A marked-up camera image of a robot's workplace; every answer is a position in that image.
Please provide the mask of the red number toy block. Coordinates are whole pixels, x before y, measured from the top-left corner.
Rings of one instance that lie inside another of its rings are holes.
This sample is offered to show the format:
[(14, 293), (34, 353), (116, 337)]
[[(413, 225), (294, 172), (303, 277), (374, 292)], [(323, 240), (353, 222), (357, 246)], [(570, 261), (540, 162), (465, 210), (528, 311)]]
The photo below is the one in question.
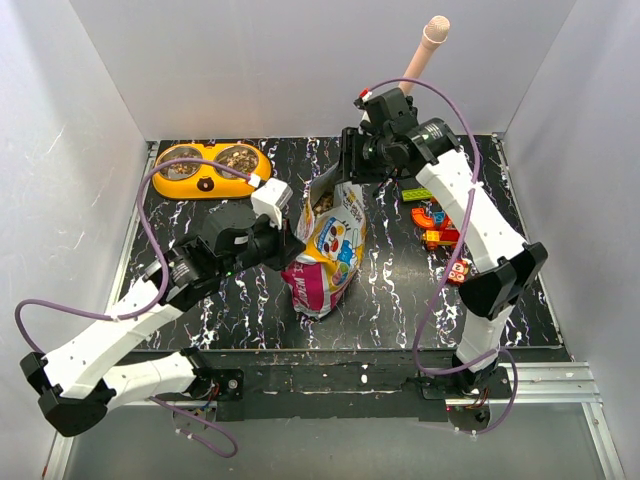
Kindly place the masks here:
[(464, 258), (457, 259), (449, 272), (447, 283), (455, 286), (462, 285), (470, 273), (471, 263)]

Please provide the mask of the lime green toy plate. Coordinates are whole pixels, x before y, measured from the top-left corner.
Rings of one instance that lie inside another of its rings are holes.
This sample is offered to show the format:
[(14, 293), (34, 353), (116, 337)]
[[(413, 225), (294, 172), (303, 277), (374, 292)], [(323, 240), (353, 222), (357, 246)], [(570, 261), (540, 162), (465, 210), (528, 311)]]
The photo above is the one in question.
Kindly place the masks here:
[(433, 194), (425, 188), (407, 189), (401, 192), (401, 198), (404, 202), (428, 201)]

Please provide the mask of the pink microphone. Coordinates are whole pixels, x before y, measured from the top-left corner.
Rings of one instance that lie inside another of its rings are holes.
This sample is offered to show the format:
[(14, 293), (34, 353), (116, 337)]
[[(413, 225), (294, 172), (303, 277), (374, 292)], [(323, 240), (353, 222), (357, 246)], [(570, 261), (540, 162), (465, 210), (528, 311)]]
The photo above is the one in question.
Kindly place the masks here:
[(434, 52), (446, 42), (450, 27), (450, 21), (445, 16), (437, 15), (429, 20), (422, 30), (420, 42), (404, 72), (404, 78), (420, 78)]

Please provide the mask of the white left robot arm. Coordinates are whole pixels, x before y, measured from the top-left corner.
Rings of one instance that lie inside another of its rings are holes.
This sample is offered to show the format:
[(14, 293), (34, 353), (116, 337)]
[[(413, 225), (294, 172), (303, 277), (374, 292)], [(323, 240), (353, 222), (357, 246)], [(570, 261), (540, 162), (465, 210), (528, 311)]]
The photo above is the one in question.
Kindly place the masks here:
[(244, 205), (212, 214), (199, 233), (176, 242), (146, 269), (111, 319), (95, 321), (56, 350), (21, 360), (43, 416), (59, 434), (74, 437), (109, 411), (156, 395), (239, 398), (240, 388), (229, 383), (241, 383), (242, 373), (212, 367), (195, 347), (152, 361), (121, 361), (160, 327), (216, 294), (223, 280), (259, 265), (282, 271), (304, 249), (290, 223), (277, 226)]

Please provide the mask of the red toy brick vehicle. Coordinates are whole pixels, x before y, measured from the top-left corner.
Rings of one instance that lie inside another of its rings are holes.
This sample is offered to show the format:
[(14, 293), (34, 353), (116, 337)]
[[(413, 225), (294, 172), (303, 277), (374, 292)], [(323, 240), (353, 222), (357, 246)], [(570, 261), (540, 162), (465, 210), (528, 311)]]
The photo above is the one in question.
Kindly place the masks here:
[(460, 238), (460, 234), (446, 217), (439, 224), (435, 223), (435, 228), (425, 230), (421, 236), (421, 240), (428, 250), (434, 250), (437, 247), (456, 247)]

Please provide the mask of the yellow double pet bowl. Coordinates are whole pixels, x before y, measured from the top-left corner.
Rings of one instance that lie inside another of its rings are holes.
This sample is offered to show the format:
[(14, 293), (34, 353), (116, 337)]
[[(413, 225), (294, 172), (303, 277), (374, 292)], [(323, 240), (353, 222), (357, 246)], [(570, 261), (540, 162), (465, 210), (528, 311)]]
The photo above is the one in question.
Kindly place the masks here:
[(161, 196), (171, 200), (230, 200), (251, 196), (254, 187), (242, 178), (211, 165), (225, 165), (243, 174), (256, 174), (266, 181), (272, 174), (271, 162), (256, 147), (245, 143), (177, 144), (165, 149), (156, 166), (184, 158), (206, 160), (207, 164), (179, 163), (163, 167), (152, 178)]

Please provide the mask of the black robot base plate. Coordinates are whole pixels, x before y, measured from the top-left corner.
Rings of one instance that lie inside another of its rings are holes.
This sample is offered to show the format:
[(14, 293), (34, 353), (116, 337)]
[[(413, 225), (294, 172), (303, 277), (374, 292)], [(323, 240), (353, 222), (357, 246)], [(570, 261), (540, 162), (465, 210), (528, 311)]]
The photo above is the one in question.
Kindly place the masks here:
[(445, 374), (450, 350), (198, 351), (194, 399), (211, 398), (222, 422), (263, 419), (447, 419), (448, 400), (473, 394), (505, 400), (512, 392), (503, 360), (478, 372)]

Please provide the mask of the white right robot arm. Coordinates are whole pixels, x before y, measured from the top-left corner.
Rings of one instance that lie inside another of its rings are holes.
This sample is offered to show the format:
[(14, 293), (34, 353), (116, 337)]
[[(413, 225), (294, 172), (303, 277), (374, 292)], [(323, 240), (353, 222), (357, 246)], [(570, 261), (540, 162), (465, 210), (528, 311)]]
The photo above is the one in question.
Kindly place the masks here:
[(434, 118), (403, 125), (393, 137), (344, 128), (339, 175), (344, 181), (371, 183), (386, 172), (406, 170), (435, 195), (452, 220), (478, 273), (459, 288), (466, 307), (464, 330), (451, 368), (441, 373), (460, 395), (475, 397), (488, 386), (506, 322), (548, 252), (541, 243), (527, 243), (504, 219), (446, 123)]

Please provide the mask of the cat food bag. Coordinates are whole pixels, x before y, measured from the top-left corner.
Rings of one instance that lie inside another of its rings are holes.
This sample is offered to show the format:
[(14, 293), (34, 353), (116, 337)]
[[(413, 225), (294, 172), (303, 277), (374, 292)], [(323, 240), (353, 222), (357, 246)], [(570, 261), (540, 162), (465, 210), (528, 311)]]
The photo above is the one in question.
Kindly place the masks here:
[(295, 311), (320, 319), (336, 307), (361, 266), (366, 232), (361, 186), (336, 165), (311, 181), (296, 226), (305, 249), (282, 273)]

